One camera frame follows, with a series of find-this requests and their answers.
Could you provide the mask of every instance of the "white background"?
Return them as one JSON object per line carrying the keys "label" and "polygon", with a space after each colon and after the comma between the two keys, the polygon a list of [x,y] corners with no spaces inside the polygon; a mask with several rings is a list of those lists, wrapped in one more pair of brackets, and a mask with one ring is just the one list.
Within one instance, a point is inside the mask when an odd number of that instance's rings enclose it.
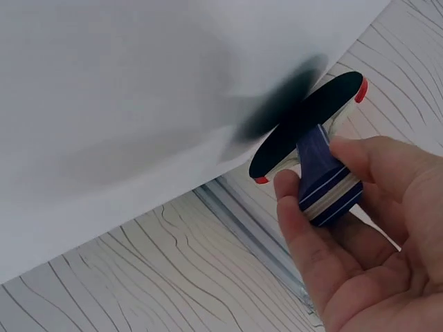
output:
{"label": "white background", "polygon": [[387,3],[2,1],[0,282],[243,163],[261,101]]}

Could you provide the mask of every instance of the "white sheet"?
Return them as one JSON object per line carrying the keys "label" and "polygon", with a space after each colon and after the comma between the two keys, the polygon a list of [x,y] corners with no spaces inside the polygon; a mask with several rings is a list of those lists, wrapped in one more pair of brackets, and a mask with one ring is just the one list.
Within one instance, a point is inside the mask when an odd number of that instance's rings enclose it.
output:
{"label": "white sheet", "polygon": [[0,3],[0,282],[243,163],[257,105],[387,3]]}

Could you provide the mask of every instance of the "blue paddle handle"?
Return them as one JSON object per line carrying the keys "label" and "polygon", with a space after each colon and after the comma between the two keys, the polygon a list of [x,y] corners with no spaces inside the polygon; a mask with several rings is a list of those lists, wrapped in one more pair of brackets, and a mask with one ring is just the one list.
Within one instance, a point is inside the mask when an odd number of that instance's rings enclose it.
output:
{"label": "blue paddle handle", "polygon": [[363,183],[331,155],[321,124],[298,141],[297,150],[302,169],[300,209],[315,226],[331,224],[359,201]]}

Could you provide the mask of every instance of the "black rubber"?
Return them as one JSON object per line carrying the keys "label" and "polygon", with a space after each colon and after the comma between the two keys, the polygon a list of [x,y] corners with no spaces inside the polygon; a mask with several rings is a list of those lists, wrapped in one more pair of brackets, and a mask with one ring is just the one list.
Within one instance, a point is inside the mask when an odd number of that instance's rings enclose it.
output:
{"label": "black rubber", "polygon": [[357,92],[363,76],[356,71],[335,77],[305,98],[283,119],[257,150],[249,167],[251,178],[266,176],[290,154],[297,141],[315,125],[325,123]]}

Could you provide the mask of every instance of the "blue stripe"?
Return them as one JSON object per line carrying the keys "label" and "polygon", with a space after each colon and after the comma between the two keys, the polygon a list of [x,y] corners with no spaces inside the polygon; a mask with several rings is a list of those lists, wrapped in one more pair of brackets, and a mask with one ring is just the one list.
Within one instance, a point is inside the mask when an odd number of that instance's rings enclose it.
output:
{"label": "blue stripe", "polygon": [[314,191],[312,191],[308,196],[301,199],[299,202],[300,209],[305,211],[312,204],[317,202],[319,199],[324,197],[326,193],[328,193],[332,188],[334,188],[340,181],[342,181],[347,175],[349,175],[350,170],[343,166],[333,177],[329,178],[328,181],[322,182],[319,181],[320,184]]}
{"label": "blue stripe", "polygon": [[311,223],[318,227],[333,223],[335,220],[339,219],[347,211],[349,211],[349,209],[352,208],[352,206],[354,206],[359,201],[362,192],[363,183],[358,182],[339,200],[331,204],[325,211],[312,219]]}

